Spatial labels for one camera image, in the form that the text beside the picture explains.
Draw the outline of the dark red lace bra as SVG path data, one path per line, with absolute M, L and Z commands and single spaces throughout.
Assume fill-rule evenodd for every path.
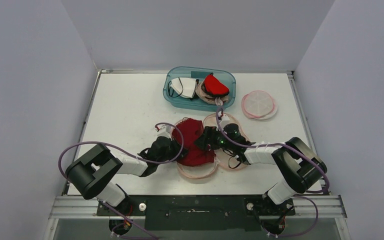
M 213 163 L 216 156 L 213 150 L 202 150 L 195 141 L 204 132 L 204 125 L 201 120 L 184 117 L 175 125 L 181 132 L 184 140 L 183 148 L 187 153 L 177 162 L 187 167 L 197 167 L 207 163 Z

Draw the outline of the floral beige laundry bag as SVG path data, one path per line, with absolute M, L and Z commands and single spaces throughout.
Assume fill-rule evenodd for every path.
M 232 116 L 231 114 L 225 113 L 229 119 L 228 123 L 234 123 L 239 126 L 239 132 L 244 134 L 241 124 L 239 121 Z M 216 117 L 215 113 L 212 113 L 206 116 L 202 120 L 204 127 L 216 127 Z M 213 162 L 204 163 L 198 166 L 185 166 L 180 163 L 177 163 L 177 171 L 179 175 L 191 180 L 200 180 L 206 179 L 214 175 L 218 169 L 227 171 L 227 172 L 239 172 L 243 169 L 246 169 L 247 165 L 239 163 L 239 161 L 234 160 L 233 157 L 225 153 L 222 149 L 214 150 Z

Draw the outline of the beige bra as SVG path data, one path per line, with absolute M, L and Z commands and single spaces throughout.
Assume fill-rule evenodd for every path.
M 206 93 L 204 91 L 204 85 L 202 82 L 198 83 L 198 85 L 195 88 L 195 94 L 197 97 L 201 100 L 203 100 L 205 103 L 210 105 L 216 105 L 216 106 L 223 106 L 224 103 L 227 103 L 229 101 L 229 96 L 211 96 L 209 93 Z

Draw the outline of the white mesh laundry bag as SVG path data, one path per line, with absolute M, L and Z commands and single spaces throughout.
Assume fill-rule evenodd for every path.
M 242 113 L 252 120 L 268 120 L 278 111 L 276 100 L 266 91 L 254 90 L 241 100 Z

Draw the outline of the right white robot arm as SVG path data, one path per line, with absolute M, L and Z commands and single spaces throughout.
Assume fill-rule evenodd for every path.
M 325 163 L 298 137 L 286 142 L 256 143 L 247 140 L 236 123 L 223 129 L 206 126 L 194 141 L 202 150 L 224 150 L 240 164 L 271 164 L 279 169 L 282 179 L 271 187 L 262 207 L 270 215 L 276 214 L 283 203 L 297 194 L 304 194 L 327 174 Z

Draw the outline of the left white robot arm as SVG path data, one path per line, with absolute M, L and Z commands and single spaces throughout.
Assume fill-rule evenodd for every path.
M 188 154 L 182 142 L 165 136 L 159 136 L 138 155 L 127 154 L 119 147 L 104 142 L 91 141 L 90 144 L 92 148 L 71 163 L 62 174 L 84 199 L 96 198 L 106 202 L 111 211 L 119 216 L 129 210 L 129 196 L 112 182 L 115 175 L 148 177 L 160 165 L 176 162 Z

